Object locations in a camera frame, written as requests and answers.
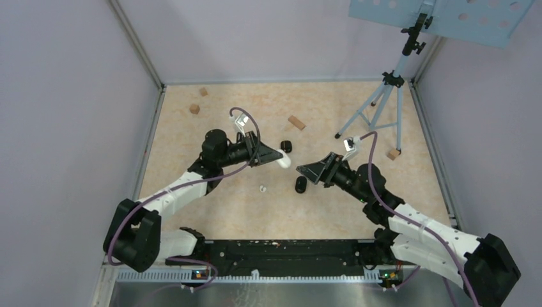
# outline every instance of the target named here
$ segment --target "white cable tie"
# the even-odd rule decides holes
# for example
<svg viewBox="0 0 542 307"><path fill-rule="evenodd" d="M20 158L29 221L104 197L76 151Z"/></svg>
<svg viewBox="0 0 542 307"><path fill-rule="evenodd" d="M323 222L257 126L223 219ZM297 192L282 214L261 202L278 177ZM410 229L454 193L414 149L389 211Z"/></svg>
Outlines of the white cable tie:
<svg viewBox="0 0 542 307"><path fill-rule="evenodd" d="M420 242L423 243L423 238L424 238L424 235L423 235L423 231L425 230L425 228L427 227L427 225L432 222L432 219L430 218L425 218L422 223L421 223L421 226L420 226L420 230L419 230L419 239L420 239Z"/></svg>
<svg viewBox="0 0 542 307"><path fill-rule="evenodd" d="M173 195L173 191L171 190L171 188L169 186L165 187L163 191L166 192L166 194L164 196L169 195L171 197L171 201L175 200L175 196ZM166 200L168 200L168 199L164 198L162 200L162 210L164 209L164 202Z"/></svg>

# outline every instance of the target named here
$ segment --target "music stand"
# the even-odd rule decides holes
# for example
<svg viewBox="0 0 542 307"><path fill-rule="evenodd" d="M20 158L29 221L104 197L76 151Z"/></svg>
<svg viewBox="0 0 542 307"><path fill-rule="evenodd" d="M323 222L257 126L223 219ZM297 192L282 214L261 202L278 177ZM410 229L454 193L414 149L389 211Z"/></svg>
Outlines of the music stand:
<svg viewBox="0 0 542 307"><path fill-rule="evenodd" d="M534 0L352 0L349 17L400 27L402 33L408 33L408 40L395 69L391 73L382 74L384 76L382 84L347 121L335 138L340 138L348 126L360 116L371 131L396 126L397 145L390 156L395 158L401 154L402 85L405 83L401 73L412 51L420 54L426 45L417 41L419 33L504 48L533 2ZM378 118L394 87L397 87L397 121L377 126ZM362 112L369 105L376 106L379 100L380 105L373 119L369 121Z"/></svg>

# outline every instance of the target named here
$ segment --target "wooden block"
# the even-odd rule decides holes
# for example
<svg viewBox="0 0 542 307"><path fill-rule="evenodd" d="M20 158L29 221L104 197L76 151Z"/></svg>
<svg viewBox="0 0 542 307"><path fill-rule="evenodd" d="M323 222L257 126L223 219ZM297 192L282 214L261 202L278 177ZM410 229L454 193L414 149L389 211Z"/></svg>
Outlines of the wooden block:
<svg viewBox="0 0 542 307"><path fill-rule="evenodd" d="M190 113L198 114L199 113L199 105L197 105L197 104L190 105Z"/></svg>
<svg viewBox="0 0 542 307"><path fill-rule="evenodd" d="M397 157L399 157L400 154L401 154L401 152L399 150L393 148L392 150L390 150L390 152L386 156L393 161Z"/></svg>
<svg viewBox="0 0 542 307"><path fill-rule="evenodd" d="M305 124L302 121L298 120L297 117L293 115L288 118L288 121L292 123L292 125L296 126L297 129L299 130L305 129Z"/></svg>
<svg viewBox="0 0 542 307"><path fill-rule="evenodd" d="M209 93L207 93L207 90L205 88L200 88L199 89L199 94L202 96L202 97L205 97L207 95L209 95Z"/></svg>

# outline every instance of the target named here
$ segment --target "beige speckled floor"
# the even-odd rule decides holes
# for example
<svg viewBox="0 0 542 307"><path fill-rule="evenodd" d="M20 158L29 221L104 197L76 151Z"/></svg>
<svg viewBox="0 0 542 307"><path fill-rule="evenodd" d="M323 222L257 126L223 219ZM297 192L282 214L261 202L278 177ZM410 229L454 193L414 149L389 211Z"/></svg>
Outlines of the beige speckled floor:
<svg viewBox="0 0 542 307"><path fill-rule="evenodd" d="M365 218L362 205L337 187L309 184L304 194L294 191L295 166L316 162L330 151L343 153L334 134L379 85L378 82L220 84L168 86L153 141L141 196L148 196L176 180L197 158L205 133L222 129L235 134L228 110L240 106L255 117L262 141L279 147L289 139L293 151L290 169L276 163L246 169L227 178L204 198L188 204L163 225L195 228L209 239L355 239L372 238L376 226ZM395 161L385 154L395 146L395 128L380 129L375 165L387 179L387 188L436 220L449 224L444 201L412 97L403 97L403 154ZM189 112L199 104L198 115ZM369 108L371 114L376 108ZM307 127L300 131L288 122L295 115ZM386 105L379 124L393 122L396 94ZM363 135L366 124L357 120L343 134ZM353 168L368 159L370 141L350 163ZM225 169L234 170L237 166ZM263 184L267 191L261 193Z"/></svg>

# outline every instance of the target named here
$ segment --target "small white object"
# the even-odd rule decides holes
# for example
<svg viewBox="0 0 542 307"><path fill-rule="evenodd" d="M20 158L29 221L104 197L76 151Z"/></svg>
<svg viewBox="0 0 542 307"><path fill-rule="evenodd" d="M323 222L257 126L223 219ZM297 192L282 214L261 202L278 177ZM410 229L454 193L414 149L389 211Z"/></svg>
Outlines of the small white object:
<svg viewBox="0 0 542 307"><path fill-rule="evenodd" d="M286 152L284 152L284 150L282 149L277 149L277 151L280 152L283 155L283 157L276 160L276 162L284 169L289 168L291 166L290 157L288 157Z"/></svg>
<svg viewBox="0 0 542 307"><path fill-rule="evenodd" d="M348 161L355 157L361 150L361 139L359 136L353 138L347 138L343 141L345 144L346 154L343 157L343 161Z"/></svg>
<svg viewBox="0 0 542 307"><path fill-rule="evenodd" d="M245 135L245 124L249 121L249 117L246 116L245 113L241 113L241 115L237 117L230 116L229 120L233 123L235 132L240 132Z"/></svg>

